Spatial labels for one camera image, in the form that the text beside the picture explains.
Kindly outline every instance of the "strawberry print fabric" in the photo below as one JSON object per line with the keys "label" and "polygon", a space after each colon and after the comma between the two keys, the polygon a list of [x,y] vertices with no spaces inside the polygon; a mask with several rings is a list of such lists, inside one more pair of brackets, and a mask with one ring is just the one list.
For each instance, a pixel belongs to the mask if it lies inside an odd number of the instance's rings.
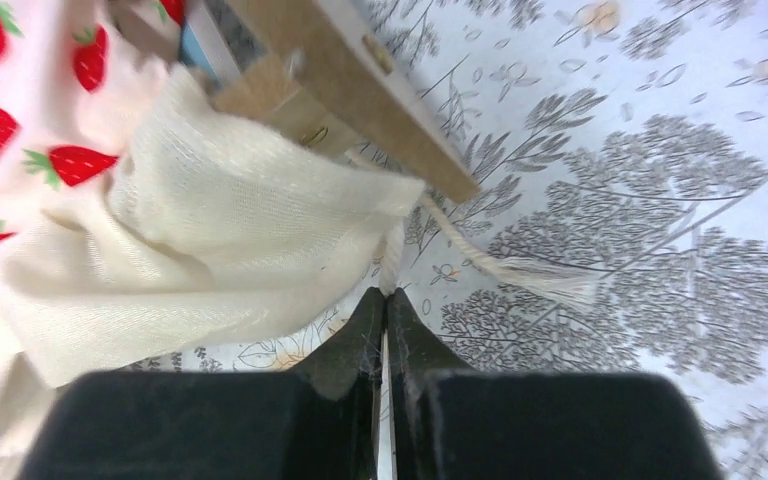
{"label": "strawberry print fabric", "polygon": [[[183,17],[175,0],[0,0],[0,246],[57,196],[109,181],[169,76]],[[0,349],[14,348],[9,335]],[[0,385],[18,357],[0,364]],[[0,478],[31,417],[0,430]]]}

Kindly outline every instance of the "tablecloth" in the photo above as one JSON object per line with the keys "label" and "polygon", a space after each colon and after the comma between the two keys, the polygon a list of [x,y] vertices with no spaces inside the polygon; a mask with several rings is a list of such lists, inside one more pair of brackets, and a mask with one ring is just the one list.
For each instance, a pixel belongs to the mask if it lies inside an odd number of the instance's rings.
{"label": "tablecloth", "polygon": [[[727,478],[768,478],[768,0],[356,4],[481,182],[438,198],[460,230],[601,275],[577,313],[482,274],[417,209],[401,285],[423,321],[481,369],[664,375]],[[132,368],[286,368],[378,275],[291,337]]]}

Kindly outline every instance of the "white cloth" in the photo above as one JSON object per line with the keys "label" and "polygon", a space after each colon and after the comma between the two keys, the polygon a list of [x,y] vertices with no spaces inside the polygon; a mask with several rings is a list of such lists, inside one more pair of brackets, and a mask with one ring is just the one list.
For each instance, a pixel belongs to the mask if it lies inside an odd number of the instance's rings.
{"label": "white cloth", "polygon": [[0,246],[0,335],[14,337],[0,394],[27,359],[36,417],[87,371],[292,333],[357,283],[423,187],[218,114],[176,67],[112,177],[43,204]]}

